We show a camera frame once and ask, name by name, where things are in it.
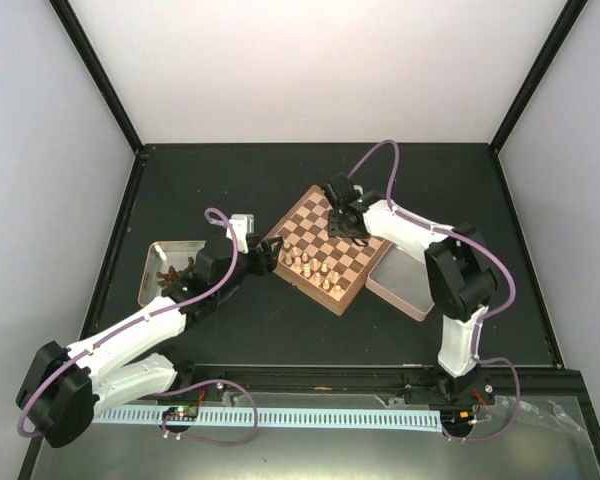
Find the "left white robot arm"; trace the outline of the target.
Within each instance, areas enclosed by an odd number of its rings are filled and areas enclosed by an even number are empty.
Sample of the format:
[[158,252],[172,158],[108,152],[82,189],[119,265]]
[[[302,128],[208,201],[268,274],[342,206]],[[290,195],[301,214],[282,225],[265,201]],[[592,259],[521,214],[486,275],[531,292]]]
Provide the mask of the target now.
[[55,341],[41,346],[16,396],[19,434],[60,448],[96,416],[130,401],[164,393],[187,397],[193,372],[155,348],[213,313],[246,277],[275,270],[281,237],[248,233],[240,241],[207,240],[186,268],[159,274],[158,296],[114,326],[66,347]]

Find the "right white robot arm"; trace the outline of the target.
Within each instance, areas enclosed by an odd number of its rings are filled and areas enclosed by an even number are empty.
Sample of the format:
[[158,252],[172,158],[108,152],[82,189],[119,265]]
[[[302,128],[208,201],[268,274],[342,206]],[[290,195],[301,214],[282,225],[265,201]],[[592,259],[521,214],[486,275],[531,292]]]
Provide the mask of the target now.
[[467,223],[437,224],[377,191],[362,193],[343,174],[332,177],[322,191],[331,205],[329,236],[354,241],[378,237],[424,263],[431,298],[443,314],[434,388],[441,400],[459,402],[471,390],[477,365],[471,352],[473,331],[497,290],[492,263],[479,252],[484,246],[480,231]]

